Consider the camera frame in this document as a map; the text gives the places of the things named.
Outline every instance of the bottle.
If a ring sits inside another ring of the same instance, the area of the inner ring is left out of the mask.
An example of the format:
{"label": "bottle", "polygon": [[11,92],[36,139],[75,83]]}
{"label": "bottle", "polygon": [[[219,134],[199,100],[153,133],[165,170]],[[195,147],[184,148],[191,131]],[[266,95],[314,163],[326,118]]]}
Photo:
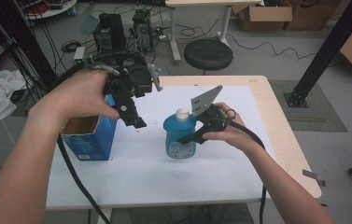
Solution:
{"label": "bottle", "polygon": [[167,118],[163,123],[166,133],[166,152],[173,159],[186,159],[195,154],[196,143],[186,145],[177,140],[195,132],[196,119],[187,108],[179,108],[176,113]]}

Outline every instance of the blue box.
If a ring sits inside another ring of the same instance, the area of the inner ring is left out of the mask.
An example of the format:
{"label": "blue box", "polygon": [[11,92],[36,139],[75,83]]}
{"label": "blue box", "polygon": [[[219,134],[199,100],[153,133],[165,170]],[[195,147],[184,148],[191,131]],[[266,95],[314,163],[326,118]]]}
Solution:
{"label": "blue box", "polygon": [[[106,100],[113,105],[112,97]],[[108,161],[116,127],[116,119],[102,116],[73,118],[62,129],[62,138],[80,161]]]}

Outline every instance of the round stool seat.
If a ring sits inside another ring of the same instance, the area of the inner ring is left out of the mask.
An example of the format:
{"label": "round stool seat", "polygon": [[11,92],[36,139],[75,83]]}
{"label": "round stool seat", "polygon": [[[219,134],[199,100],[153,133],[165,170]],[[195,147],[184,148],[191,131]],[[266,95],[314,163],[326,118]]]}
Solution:
{"label": "round stool seat", "polygon": [[185,47],[184,58],[195,68],[217,71],[231,64],[233,53],[226,44],[218,40],[198,39]]}

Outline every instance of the gray floor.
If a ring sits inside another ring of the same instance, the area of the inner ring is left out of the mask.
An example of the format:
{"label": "gray floor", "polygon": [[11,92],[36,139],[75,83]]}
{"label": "gray floor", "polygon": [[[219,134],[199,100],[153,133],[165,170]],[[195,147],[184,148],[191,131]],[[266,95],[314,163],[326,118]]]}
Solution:
{"label": "gray floor", "polygon": [[[100,8],[103,11],[112,12],[117,6],[106,4],[88,5],[81,3],[77,6],[77,16],[67,17],[66,14],[58,15],[45,20],[51,37],[60,50],[62,43],[68,40],[78,40],[83,43],[86,39],[92,39],[91,36],[82,35],[79,32],[80,25],[92,10]],[[118,13],[130,10],[130,7],[121,7],[117,9]],[[201,26],[206,32],[215,21],[222,17],[222,7],[189,7],[178,8],[179,17],[177,24],[185,26]],[[131,15],[124,14],[123,22],[131,23]],[[168,22],[168,14],[163,13],[165,23]],[[219,30],[222,20],[215,25],[211,31],[213,36]],[[35,33],[41,40],[39,43],[53,64],[53,56],[48,41],[40,29],[38,23],[35,27]],[[325,37],[331,30],[334,22],[329,22],[323,31],[317,32],[242,32],[240,31],[236,20],[231,19],[229,22],[229,34],[233,35],[239,44],[250,48],[271,42],[277,52],[287,48],[294,48],[300,56],[317,52]],[[177,38],[184,37],[179,32]],[[209,75],[264,75],[270,79],[299,80],[307,66],[313,60],[314,56],[309,56],[298,60],[295,53],[291,50],[276,56],[269,45],[264,45],[259,49],[240,48],[235,41],[228,36],[229,44],[234,52],[232,64],[217,72],[211,72]],[[180,51],[183,51],[185,45],[190,40],[179,39]],[[201,71],[191,68],[186,63],[178,66],[172,64],[172,55],[170,54],[168,42],[162,42],[157,47],[157,60],[155,64],[162,68],[162,76],[191,76],[199,75]],[[65,54],[63,57],[64,65],[69,67],[72,64],[72,54]],[[322,187],[322,197],[318,199],[321,203],[326,204],[328,211],[336,223],[352,223],[352,177],[346,170],[352,167],[352,75],[349,74],[335,59],[331,62],[323,76],[318,81],[320,87],[331,101],[332,106],[338,113],[339,117],[348,129],[347,133],[319,133],[319,132],[294,132],[298,139],[303,152],[311,165],[314,172],[318,174],[319,179],[326,180],[327,186]],[[0,69],[13,71],[15,66],[9,60],[7,55],[0,57]],[[12,149],[14,141],[19,136],[24,118],[8,117],[0,121],[0,165]],[[259,204],[249,203],[250,212],[258,223]],[[178,217],[183,217],[186,212],[182,207],[174,208]],[[97,215],[92,212],[91,220],[97,220]],[[264,215],[265,223],[283,223],[272,203],[267,203]],[[46,223],[87,223],[88,211],[48,211]],[[113,223],[128,223],[128,209],[116,209],[113,214]]]}

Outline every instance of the forearm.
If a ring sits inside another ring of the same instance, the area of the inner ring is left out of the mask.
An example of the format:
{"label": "forearm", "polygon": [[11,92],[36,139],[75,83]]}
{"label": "forearm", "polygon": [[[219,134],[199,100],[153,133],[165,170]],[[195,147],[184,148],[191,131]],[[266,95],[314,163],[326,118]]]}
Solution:
{"label": "forearm", "polygon": [[41,223],[59,122],[32,115],[0,170],[0,223]]}
{"label": "forearm", "polygon": [[327,211],[258,145],[245,150],[286,223],[332,223]]}

